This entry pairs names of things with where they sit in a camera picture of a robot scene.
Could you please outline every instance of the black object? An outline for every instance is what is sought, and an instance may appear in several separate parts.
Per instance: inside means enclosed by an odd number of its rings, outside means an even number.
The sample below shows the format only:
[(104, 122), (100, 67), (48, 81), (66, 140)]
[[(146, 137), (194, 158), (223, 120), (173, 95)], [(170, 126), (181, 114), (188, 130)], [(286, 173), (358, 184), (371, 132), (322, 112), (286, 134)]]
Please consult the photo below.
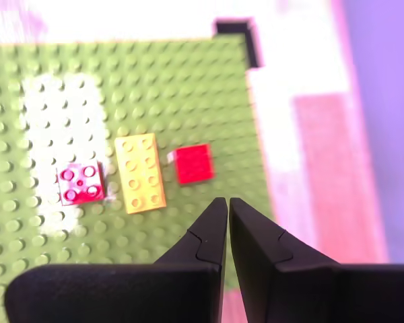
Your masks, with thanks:
[(404, 265), (339, 264), (241, 199), (230, 237), (248, 323), (404, 322)]
[(242, 34), (245, 37), (248, 68), (261, 67), (261, 54), (257, 51), (254, 30), (250, 20), (241, 22), (218, 20), (215, 22), (218, 34)]
[(216, 198), (154, 264), (47, 265), (14, 279), (11, 323), (219, 323), (228, 209)]

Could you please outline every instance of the green baseplate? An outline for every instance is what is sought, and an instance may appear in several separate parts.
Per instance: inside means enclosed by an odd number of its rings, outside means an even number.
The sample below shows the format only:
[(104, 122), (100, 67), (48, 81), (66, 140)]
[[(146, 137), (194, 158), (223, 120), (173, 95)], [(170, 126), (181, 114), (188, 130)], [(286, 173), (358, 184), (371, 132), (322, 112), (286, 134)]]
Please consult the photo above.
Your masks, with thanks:
[[(56, 198), (46, 201), (36, 193), (36, 187), (51, 180), (37, 178), (36, 165), (48, 162), (53, 173), (57, 163), (78, 162), (87, 155), (83, 145), (73, 147), (69, 139), (67, 149), (73, 149), (73, 154), (62, 159), (56, 143), (45, 138), (47, 132), (28, 135), (39, 124), (22, 122), (31, 108), (22, 99), (26, 95), (23, 80), (45, 73), (63, 80), (57, 91), (70, 86), (66, 84), (68, 74), (83, 73), (96, 80), (104, 131), (91, 129), (90, 133), (88, 127), (83, 128), (83, 134), (87, 145), (93, 137), (105, 139), (104, 151), (110, 160), (105, 166), (105, 185), (115, 196), (80, 205), (76, 209), (78, 226), (54, 234), (43, 233), (42, 226), (48, 217), (57, 217), (57, 212), (46, 214), (42, 205), (60, 202)], [(241, 197), (271, 216), (245, 73), (244, 40), (240, 36), (0, 46), (0, 322), (6, 321), (3, 294), (7, 284), (34, 266), (58, 262), (151, 263), (178, 241), (217, 196)], [(36, 86), (44, 92), (49, 85)], [(81, 98), (81, 106), (91, 99)], [(65, 108), (68, 102), (55, 104)], [(48, 120), (47, 104), (40, 110), (44, 110), (40, 128), (54, 125), (56, 120)], [(72, 114), (62, 124), (64, 137), (73, 119), (83, 119), (81, 114)], [(151, 132), (156, 134), (167, 207), (128, 215), (123, 207), (114, 138)], [(211, 145), (215, 178), (180, 186), (166, 156), (177, 147), (198, 143)], [(36, 145), (47, 148), (41, 158), (34, 154), (38, 160), (33, 160), (30, 152)], [(100, 157), (95, 153), (89, 156)], [(66, 220), (66, 211), (58, 214), (58, 221)], [(225, 284), (226, 290), (238, 287), (229, 242)]]

